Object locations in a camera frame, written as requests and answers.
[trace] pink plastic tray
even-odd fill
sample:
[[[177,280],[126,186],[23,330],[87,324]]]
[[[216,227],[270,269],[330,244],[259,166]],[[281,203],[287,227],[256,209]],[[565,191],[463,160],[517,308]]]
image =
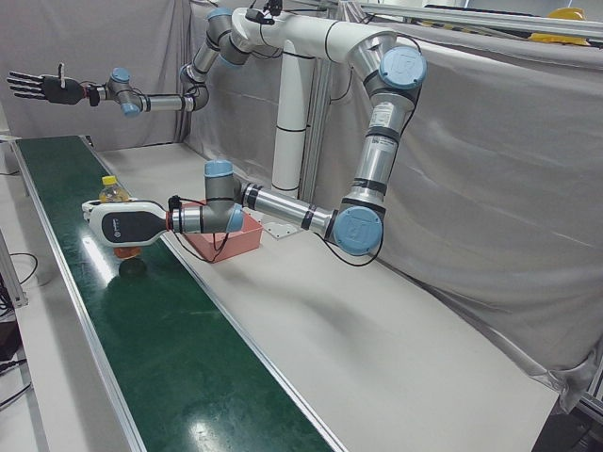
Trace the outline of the pink plastic tray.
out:
[[[220,249],[226,234],[217,233],[215,244],[213,234],[184,234],[184,236],[188,243],[199,252],[204,259],[211,262],[219,262],[228,259],[229,257],[258,248],[262,236],[262,225],[244,212],[243,229],[237,233],[228,234],[226,245],[224,245],[224,249],[218,256],[218,252],[214,248]]]

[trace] conveyor belt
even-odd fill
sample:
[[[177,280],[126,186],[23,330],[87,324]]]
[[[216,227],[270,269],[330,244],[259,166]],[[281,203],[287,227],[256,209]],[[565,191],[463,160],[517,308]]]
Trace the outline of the conveyor belt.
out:
[[[142,450],[331,450],[164,243],[144,249],[144,276],[119,276],[120,261],[82,219],[106,171],[80,137],[22,139],[15,149]]]

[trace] yellow hard hat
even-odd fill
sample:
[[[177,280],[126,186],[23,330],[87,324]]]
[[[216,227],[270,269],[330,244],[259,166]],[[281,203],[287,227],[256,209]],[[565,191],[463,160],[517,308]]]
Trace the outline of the yellow hard hat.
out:
[[[584,9],[582,8],[559,8],[552,11],[546,17],[550,19],[566,19],[568,21],[585,21],[586,16],[584,15]],[[561,35],[548,35],[546,33],[532,33],[529,37],[530,40],[537,40],[539,42],[558,42],[561,44],[574,44],[574,45],[591,45],[586,39],[578,38],[576,36],[561,36]]]
[[[103,185],[104,186],[112,186],[117,183],[117,177],[111,176],[103,176]]]

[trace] plastic bottle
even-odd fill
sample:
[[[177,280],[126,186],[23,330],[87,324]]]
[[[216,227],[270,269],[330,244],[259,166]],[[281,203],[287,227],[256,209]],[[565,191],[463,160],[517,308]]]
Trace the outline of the plastic bottle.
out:
[[[100,202],[128,202],[130,194],[118,182],[115,176],[103,177],[103,190],[98,195]],[[141,253],[140,247],[114,248],[113,253],[120,259],[130,259]]]

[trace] black cable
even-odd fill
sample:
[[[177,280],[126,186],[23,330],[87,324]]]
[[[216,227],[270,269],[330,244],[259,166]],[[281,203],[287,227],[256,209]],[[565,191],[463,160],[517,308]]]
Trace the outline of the black cable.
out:
[[[186,247],[185,244],[182,243],[182,240],[180,240],[180,237],[176,234],[176,231],[172,231],[172,232],[173,232],[173,236],[176,237],[176,240],[178,240],[178,243],[180,244],[180,246],[182,248],[184,248],[188,254],[193,256],[195,259],[198,259],[201,262],[207,262],[208,264],[214,264],[216,262],[216,259],[218,259],[218,256],[220,256],[221,253],[224,251],[224,248],[226,247],[226,242],[228,241],[228,234],[226,234],[224,236],[224,239],[222,240],[222,243],[216,249],[216,237],[214,234],[214,250],[217,251],[217,253],[214,255],[214,257],[211,260],[209,260],[209,259],[205,259],[204,257],[200,256],[196,252],[194,252],[194,251],[190,250],[188,247]]]
[[[19,284],[23,284],[23,283],[25,283],[27,280],[29,280],[29,278],[31,278],[32,276],[34,276],[34,273],[35,273],[35,272],[36,272],[36,270],[38,269],[38,264],[40,263],[40,262],[38,261],[38,258],[37,258],[36,256],[34,256],[34,255],[33,255],[32,253],[30,253],[30,252],[12,252],[10,255],[11,255],[11,256],[29,256],[29,257],[31,257],[31,258],[34,260],[34,269],[33,269],[33,270],[31,270],[31,273],[29,273],[29,274],[27,275],[27,277],[26,277],[24,280],[19,281]]]
[[[377,14],[367,14],[359,24],[368,25],[375,20]]]
[[[415,115],[416,112],[416,108],[418,107],[418,100],[421,97],[421,90],[423,90],[423,87],[419,88],[418,91],[416,92],[416,100],[415,100],[415,108],[413,108],[413,111],[411,111],[411,114],[408,115],[408,119],[406,120],[406,122],[404,123],[404,125],[402,126],[402,130],[399,131],[399,135],[400,137],[402,137],[402,134],[404,133],[404,131],[406,130],[406,127],[408,127],[408,124],[410,123],[411,119],[413,118],[413,116]]]
[[[371,264],[371,263],[372,263],[372,262],[373,262],[375,259],[377,259],[377,256],[379,256],[379,253],[381,252],[381,248],[383,247],[383,236],[384,236],[383,232],[384,232],[384,230],[382,230],[382,233],[381,233],[381,240],[379,241],[379,247],[377,248],[377,251],[375,252],[375,254],[374,254],[374,255],[373,255],[373,256],[372,256],[372,257],[371,257],[369,260],[367,260],[366,262],[363,262],[362,264],[355,264],[355,263],[353,263],[353,262],[347,261],[346,259],[344,259],[343,257],[341,257],[341,256],[340,256],[340,255],[337,253],[337,251],[335,251],[335,250],[334,250],[334,249],[331,247],[331,244],[330,244],[330,243],[329,243],[329,242],[328,242],[326,239],[322,238],[322,237],[320,236],[320,234],[314,233],[314,235],[315,235],[316,237],[318,237],[320,240],[322,240],[322,243],[324,243],[324,244],[325,244],[325,246],[326,246],[326,247],[329,249],[329,251],[330,251],[330,252],[332,252],[332,253],[333,253],[333,255],[334,255],[334,256],[335,256],[337,259],[339,259],[341,262],[343,262],[344,264],[348,264],[349,266],[356,266],[356,267],[359,267],[359,266],[367,266],[368,264]]]
[[[25,364],[27,363],[27,360],[23,359],[23,360],[17,360],[17,361],[9,361],[7,363],[0,363],[0,374],[2,374],[3,372],[6,372],[7,370],[13,368],[13,367],[17,367],[21,364]]]
[[[292,13],[296,13],[296,12],[324,12],[326,10],[327,10],[326,8],[316,8],[316,9],[309,9],[309,8],[283,9],[284,12],[292,12]]]
[[[329,35],[331,34],[331,30],[333,30],[333,27],[336,26],[337,24],[339,24],[340,21],[334,21],[331,26],[329,27],[329,29],[327,30],[327,33],[324,35],[324,54],[327,56],[327,58],[329,58],[333,63],[336,63],[336,61],[334,61],[331,56],[329,55]]]
[[[341,99],[343,99],[344,97],[346,97],[348,95],[348,93],[350,92],[350,88],[351,88],[351,79],[353,78],[353,74],[354,74],[353,69],[350,68],[350,79],[348,80],[348,87],[346,88],[346,91],[339,97],[335,97],[334,99],[330,98],[329,105],[332,104],[333,102],[340,101]]]
[[[205,202],[202,201],[197,201],[197,200],[190,200],[189,198],[181,198],[178,197],[181,201],[186,201],[186,202],[194,202],[195,204],[199,204],[199,205],[207,205]]]
[[[400,32],[396,33],[396,36],[399,36],[401,38],[405,38],[406,40],[409,40],[410,42],[412,42],[416,46],[416,50],[418,50],[418,52],[421,55],[423,54],[423,52],[421,51],[421,46],[418,45],[418,42],[416,41],[415,38],[413,38],[412,36],[405,35],[404,33],[400,33]]]
[[[18,399],[20,396],[22,396],[23,394],[25,394],[25,391],[27,391],[29,388],[31,388],[31,382],[29,382],[29,384],[27,384],[21,391],[19,391],[17,394],[15,395],[11,395],[9,398],[7,398],[6,400],[0,402],[0,410],[3,410],[7,405],[10,405],[12,402],[14,402],[16,399]]]
[[[276,59],[283,56],[283,49],[276,49],[272,55],[262,54],[261,52],[253,50],[252,56],[256,57],[257,59]]]

